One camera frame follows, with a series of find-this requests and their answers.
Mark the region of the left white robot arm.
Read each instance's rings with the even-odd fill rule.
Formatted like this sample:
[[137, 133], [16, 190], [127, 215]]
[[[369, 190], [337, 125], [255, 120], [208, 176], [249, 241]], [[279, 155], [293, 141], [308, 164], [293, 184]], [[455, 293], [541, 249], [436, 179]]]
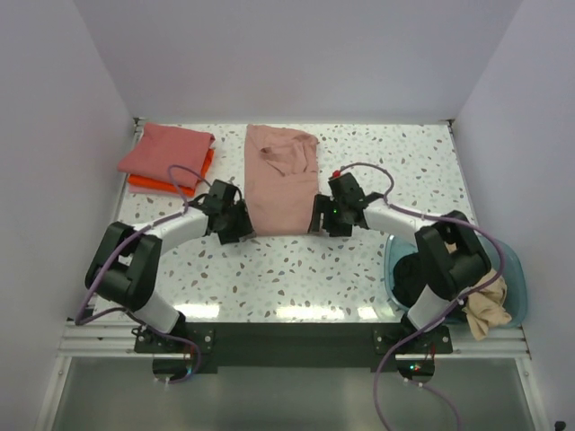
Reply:
[[241, 190], [214, 180], [208, 192], [181, 210], [143, 224], [110, 224], [86, 272], [86, 301], [93, 295], [115, 303], [134, 321], [155, 330], [166, 352], [186, 341], [186, 318], [155, 291], [162, 256], [185, 242], [216, 234], [224, 245], [253, 233]]

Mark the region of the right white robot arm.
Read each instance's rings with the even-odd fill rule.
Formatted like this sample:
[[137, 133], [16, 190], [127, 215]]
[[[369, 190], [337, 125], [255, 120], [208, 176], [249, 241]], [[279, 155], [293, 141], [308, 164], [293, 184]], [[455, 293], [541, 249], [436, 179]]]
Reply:
[[410, 325], [400, 331], [402, 346], [419, 353], [432, 341], [431, 330], [447, 316], [460, 294], [491, 271], [491, 260], [474, 226], [457, 210], [422, 214], [388, 202], [382, 193], [366, 194], [350, 173], [329, 179], [331, 195], [314, 197], [311, 233], [350, 237], [355, 227], [389, 233], [417, 248], [424, 287], [405, 313]]

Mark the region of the dusty pink printed t-shirt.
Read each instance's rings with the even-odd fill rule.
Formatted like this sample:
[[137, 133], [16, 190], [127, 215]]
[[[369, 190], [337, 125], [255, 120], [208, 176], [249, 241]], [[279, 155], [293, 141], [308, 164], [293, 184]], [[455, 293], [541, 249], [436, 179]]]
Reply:
[[308, 232], [319, 193], [318, 139], [293, 128], [249, 125], [244, 198], [258, 236]]

